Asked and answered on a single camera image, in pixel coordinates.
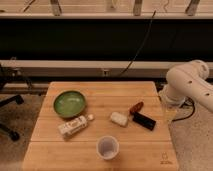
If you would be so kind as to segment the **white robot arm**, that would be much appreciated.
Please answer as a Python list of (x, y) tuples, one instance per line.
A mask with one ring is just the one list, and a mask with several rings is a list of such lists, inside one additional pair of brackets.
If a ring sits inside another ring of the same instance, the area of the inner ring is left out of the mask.
[(172, 67), (166, 74), (167, 84), (159, 92), (167, 108), (178, 108), (187, 97), (213, 112), (213, 85), (206, 79), (209, 67), (202, 60), (193, 60)]

